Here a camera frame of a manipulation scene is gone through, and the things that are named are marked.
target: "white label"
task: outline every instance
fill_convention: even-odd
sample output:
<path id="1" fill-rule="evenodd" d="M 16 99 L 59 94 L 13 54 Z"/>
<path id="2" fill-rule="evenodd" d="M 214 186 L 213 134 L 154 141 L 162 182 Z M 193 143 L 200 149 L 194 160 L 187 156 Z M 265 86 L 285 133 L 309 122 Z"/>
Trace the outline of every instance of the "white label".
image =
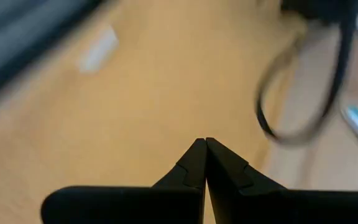
<path id="1" fill-rule="evenodd" d="M 118 39 L 116 33 L 112 28 L 108 29 L 102 37 L 95 43 L 86 57 L 80 64 L 82 72 L 96 72 L 100 69 L 103 61 L 108 55 L 118 46 Z"/>

